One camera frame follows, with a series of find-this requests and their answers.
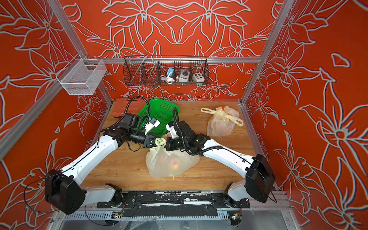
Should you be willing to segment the white orange-print plastic bag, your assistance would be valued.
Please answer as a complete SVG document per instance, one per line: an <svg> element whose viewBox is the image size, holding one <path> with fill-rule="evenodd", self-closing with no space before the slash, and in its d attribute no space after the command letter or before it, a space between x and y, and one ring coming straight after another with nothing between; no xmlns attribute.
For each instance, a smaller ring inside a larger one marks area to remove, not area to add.
<svg viewBox="0 0 368 230"><path fill-rule="evenodd" d="M192 156L185 151L166 150L166 139L156 138L156 147L149 149L146 155L146 166L153 178L175 177L196 166L200 157Z"/></svg>

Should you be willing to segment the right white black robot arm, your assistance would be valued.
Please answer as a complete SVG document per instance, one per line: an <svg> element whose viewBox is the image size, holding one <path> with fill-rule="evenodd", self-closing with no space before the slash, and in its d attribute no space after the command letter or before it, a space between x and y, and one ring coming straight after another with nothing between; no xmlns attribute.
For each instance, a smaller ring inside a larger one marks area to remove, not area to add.
<svg viewBox="0 0 368 230"><path fill-rule="evenodd" d="M253 198L265 203L268 199L276 202L272 187L276 176L265 156L255 157L227 148L205 134L196 134L185 121L179 121L177 108L172 109L173 121L166 125L171 137L167 139L167 151L180 150L190 156L203 156L216 160L233 169L243 177L237 183L230 183L225 190L229 202Z"/></svg>

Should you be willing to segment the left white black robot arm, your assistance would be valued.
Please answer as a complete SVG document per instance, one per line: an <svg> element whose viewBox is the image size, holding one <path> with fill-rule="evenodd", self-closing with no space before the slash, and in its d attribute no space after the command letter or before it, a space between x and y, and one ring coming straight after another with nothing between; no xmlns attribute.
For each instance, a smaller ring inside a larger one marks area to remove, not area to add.
<svg viewBox="0 0 368 230"><path fill-rule="evenodd" d="M157 136L139 128L140 117L125 112L113 125L102 129L100 139L77 159L45 177L45 200L65 214L72 214L82 206L106 203L112 207L123 204L122 190L116 185L87 188L82 183L88 174L110 153L129 141L143 148L156 146Z"/></svg>

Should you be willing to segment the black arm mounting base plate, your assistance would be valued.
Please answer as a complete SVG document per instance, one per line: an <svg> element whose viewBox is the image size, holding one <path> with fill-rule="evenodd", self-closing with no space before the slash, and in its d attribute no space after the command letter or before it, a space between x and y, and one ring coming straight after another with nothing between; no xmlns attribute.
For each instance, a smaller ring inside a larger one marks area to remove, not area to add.
<svg viewBox="0 0 368 230"><path fill-rule="evenodd" d="M98 209L123 211L123 217L227 218L250 207L249 199L230 201L223 191L123 191L117 207L100 202Z"/></svg>

